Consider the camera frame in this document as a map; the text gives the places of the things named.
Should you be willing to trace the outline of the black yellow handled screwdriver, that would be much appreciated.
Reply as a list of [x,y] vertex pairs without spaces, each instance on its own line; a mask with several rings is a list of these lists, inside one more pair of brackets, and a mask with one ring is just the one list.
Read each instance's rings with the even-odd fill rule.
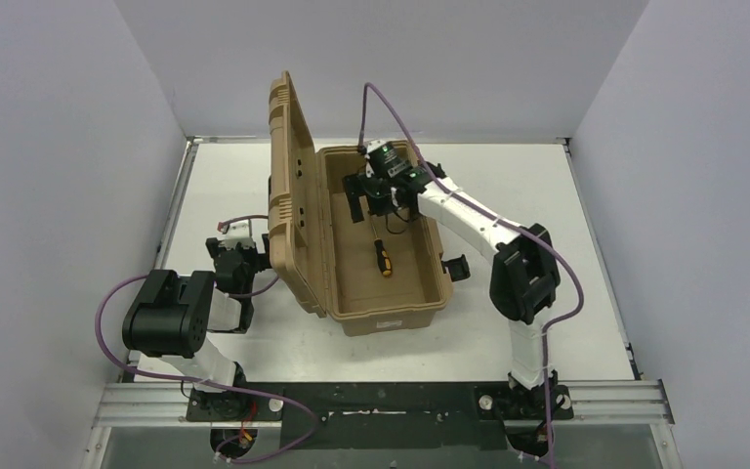
[[384,240],[382,240],[378,233],[375,219],[372,216],[369,217],[369,224],[374,236],[373,245],[376,252],[376,264],[378,270],[383,277],[390,277],[393,274],[392,261],[387,252]]

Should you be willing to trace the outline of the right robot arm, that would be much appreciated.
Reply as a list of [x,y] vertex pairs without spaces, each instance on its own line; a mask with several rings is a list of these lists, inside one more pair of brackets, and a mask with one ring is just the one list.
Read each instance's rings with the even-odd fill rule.
[[489,298],[508,322],[512,358],[511,404],[532,419],[561,404],[556,376],[545,361],[543,320],[561,283],[549,232],[526,228],[493,212],[468,195],[438,165],[413,163],[396,143],[373,140],[357,148],[362,170],[344,177],[343,188],[354,222],[363,215],[425,217],[470,244],[490,266]]

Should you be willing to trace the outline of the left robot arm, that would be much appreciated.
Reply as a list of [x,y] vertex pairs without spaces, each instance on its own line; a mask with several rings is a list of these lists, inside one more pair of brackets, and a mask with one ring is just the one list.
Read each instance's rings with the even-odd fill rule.
[[122,325],[131,351],[166,362],[190,386],[192,409],[236,421],[250,414],[254,400],[240,385],[241,365],[209,340],[209,333],[244,334],[252,324],[258,273],[270,268],[269,255],[243,236],[210,237],[210,271],[181,276],[153,270],[129,308]]

